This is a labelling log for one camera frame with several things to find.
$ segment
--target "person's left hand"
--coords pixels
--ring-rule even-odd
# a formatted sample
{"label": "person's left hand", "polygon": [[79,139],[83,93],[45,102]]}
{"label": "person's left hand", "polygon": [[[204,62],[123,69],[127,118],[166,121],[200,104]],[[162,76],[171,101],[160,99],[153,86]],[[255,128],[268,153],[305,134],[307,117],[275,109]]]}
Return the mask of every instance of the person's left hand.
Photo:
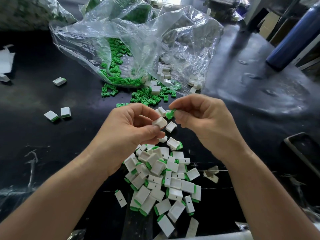
{"label": "person's left hand", "polygon": [[141,103],[113,109],[86,151],[105,167],[108,176],[115,173],[121,163],[140,144],[157,144],[166,134],[152,121],[159,114]]}

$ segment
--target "black table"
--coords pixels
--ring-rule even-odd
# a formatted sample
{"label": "black table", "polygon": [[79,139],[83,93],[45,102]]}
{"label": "black table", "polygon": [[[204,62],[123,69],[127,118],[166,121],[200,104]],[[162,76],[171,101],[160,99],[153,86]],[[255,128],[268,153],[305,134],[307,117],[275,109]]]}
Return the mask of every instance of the black table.
{"label": "black table", "polygon": [[[62,54],[49,32],[6,33],[2,44],[14,44],[10,49],[16,56],[12,84],[0,84],[0,221],[76,157],[116,103],[129,102],[134,91],[121,89],[115,97],[101,98],[104,83]],[[302,131],[318,138],[320,88],[291,65],[280,73],[268,67],[265,59],[272,49],[259,34],[226,25],[202,92],[226,102],[246,142],[300,205],[307,201],[318,206],[320,200],[314,191],[319,180],[282,141]],[[67,83],[56,87],[52,80],[60,76]],[[166,109],[171,101],[169,98],[169,103],[162,101],[158,106]],[[71,120],[51,123],[43,116],[49,110],[59,113],[66,106],[71,108]],[[190,130],[178,126],[172,136],[183,142],[185,156],[198,169],[214,165],[225,169]],[[38,162],[28,163],[34,156],[25,155],[33,150]],[[85,239],[152,239],[158,234],[153,211],[143,217],[118,206],[115,190],[122,190],[128,201],[132,194],[123,180],[125,173],[121,167],[94,196],[76,227],[87,229]],[[306,184],[301,186],[303,198],[290,177],[282,177],[289,175]],[[194,215],[199,221],[199,236],[238,231],[235,221],[245,222],[228,173],[222,171],[217,176],[218,184],[203,177],[194,180],[203,188]],[[174,237],[185,236],[189,220],[184,212]]]}

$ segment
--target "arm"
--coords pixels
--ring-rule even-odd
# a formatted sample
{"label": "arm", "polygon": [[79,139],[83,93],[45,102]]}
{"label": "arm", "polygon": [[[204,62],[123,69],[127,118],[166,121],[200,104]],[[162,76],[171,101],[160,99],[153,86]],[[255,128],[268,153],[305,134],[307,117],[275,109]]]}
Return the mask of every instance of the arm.
{"label": "arm", "polygon": [[169,107],[177,109],[176,122],[194,131],[228,169],[254,239],[320,239],[317,228],[248,147],[222,100],[192,94]]}
{"label": "arm", "polygon": [[0,239],[66,240],[97,189],[137,145],[164,137],[151,125],[158,117],[139,103],[112,110],[90,145],[0,224]]}

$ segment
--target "person's right hand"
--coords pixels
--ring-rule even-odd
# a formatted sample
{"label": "person's right hand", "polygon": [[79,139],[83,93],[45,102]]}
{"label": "person's right hand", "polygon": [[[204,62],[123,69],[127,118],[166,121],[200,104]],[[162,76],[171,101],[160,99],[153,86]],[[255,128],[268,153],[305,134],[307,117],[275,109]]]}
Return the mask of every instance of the person's right hand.
{"label": "person's right hand", "polygon": [[176,123],[196,133],[202,145],[223,163],[250,153],[224,102],[202,94],[190,94],[169,105],[176,108]]}

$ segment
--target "plastic sheet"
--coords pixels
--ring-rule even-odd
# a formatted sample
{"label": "plastic sheet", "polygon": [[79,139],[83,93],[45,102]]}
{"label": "plastic sheet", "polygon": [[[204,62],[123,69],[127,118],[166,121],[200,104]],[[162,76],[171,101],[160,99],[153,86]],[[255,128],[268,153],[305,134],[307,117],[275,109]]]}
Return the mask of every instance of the plastic sheet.
{"label": "plastic sheet", "polygon": [[0,31],[48,30],[49,22],[77,20],[57,0],[0,0]]}
{"label": "plastic sheet", "polygon": [[192,6],[162,7],[156,17],[154,9],[142,0],[96,3],[100,1],[80,22],[50,25],[54,43],[62,52],[111,83],[100,72],[100,65],[106,63],[109,70],[108,38],[119,38],[134,58],[126,67],[134,72],[124,72],[122,77],[137,79],[149,73],[163,82],[157,74],[161,58],[173,66],[171,84],[166,86],[181,87],[178,92],[186,95],[191,88],[190,77],[204,85],[209,62],[223,32],[218,21]]}

